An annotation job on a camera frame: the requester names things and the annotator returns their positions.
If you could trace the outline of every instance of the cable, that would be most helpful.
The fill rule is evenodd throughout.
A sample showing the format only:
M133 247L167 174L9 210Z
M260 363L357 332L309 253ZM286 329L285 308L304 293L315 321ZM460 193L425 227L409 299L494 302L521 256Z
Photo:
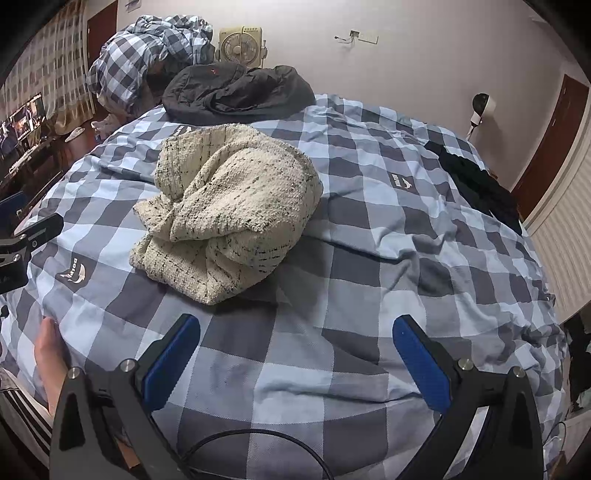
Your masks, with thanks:
M564 448L564 444L566 443L566 432L567 432L567 429L566 429L566 423L565 422L563 422L562 420L560 420L560 422L558 422L556 425L558 426L560 424L562 424L564 426L564 438L562 439L562 445L560 446L560 450L558 450L558 451L559 452L562 452L562 449ZM542 446L546 445L546 443L548 443L548 440L550 440L550 436L552 435L552 430L550 430L550 433L546 437L546 440L542 444Z
M472 124L470 126L470 130L468 130L468 135L466 136L466 141L470 141L470 137L472 136L472 132L474 131L474 128L476 127L476 125Z
M353 35L350 35L348 39L342 38L342 37L337 37L335 35L335 40L338 40L339 43L346 43L346 44L353 43Z
M197 452L197 450L199 450L205 444L212 442L214 440L220 439L220 438L229 437L231 435L240 435L243 433L261 433L263 435L273 435L274 437L279 437L284 440L289 440L291 443L295 443L296 445L299 445L306 452L308 452L310 455L312 455L312 457L314 458L314 460L316 460L316 462L318 462L318 464L322 468L322 471L324 472L324 474L326 475L326 478L328 480L335 480L333 474L330 472L328 465L326 465L326 462L320 457L320 455L318 455L314 450L312 450L312 448L308 447L304 442L302 442L296 438L293 438L290 435L287 435L287 434L281 433L281 432L274 432L273 430L240 429L240 430L228 430L226 432L215 433L214 435L210 435L209 437L205 437L203 440L200 440L195 445L193 445L187 451L187 453L185 453L182 456L181 459L184 463L187 463L187 461L195 454L195 452Z

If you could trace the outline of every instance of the security camera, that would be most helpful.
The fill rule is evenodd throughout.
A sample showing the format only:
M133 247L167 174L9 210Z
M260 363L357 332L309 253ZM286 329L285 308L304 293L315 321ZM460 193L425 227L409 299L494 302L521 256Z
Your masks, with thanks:
M472 99L472 108L474 114L470 118L470 130L466 140L470 140L472 132L478 125L480 125L486 118L491 118L495 112L496 102L488 93L478 93Z

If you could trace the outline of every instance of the computer monitor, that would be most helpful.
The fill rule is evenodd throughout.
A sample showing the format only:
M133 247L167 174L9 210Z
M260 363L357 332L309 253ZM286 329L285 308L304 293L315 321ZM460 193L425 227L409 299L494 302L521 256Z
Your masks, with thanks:
M14 131L17 133L18 141L21 141L31 133L31 112L27 103L12 114L11 120Z
M42 95L40 93L35 95L31 100L29 100L27 105L29 112L31 113L31 128L32 130L35 130L46 120Z

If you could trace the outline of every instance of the wall outlet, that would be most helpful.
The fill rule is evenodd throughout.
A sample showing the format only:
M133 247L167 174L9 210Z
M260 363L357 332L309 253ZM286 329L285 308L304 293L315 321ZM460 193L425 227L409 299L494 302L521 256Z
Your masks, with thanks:
M378 44L379 36L373 32L359 32L359 41L364 41L367 43L373 43L374 45Z

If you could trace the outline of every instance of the cream knit sweater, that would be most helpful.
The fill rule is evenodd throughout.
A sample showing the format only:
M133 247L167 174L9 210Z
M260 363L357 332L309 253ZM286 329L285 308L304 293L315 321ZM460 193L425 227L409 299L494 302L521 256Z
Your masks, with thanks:
M247 125L166 139L155 183L161 193L134 207L148 233L129 262L206 304L273 272L323 191L306 155Z

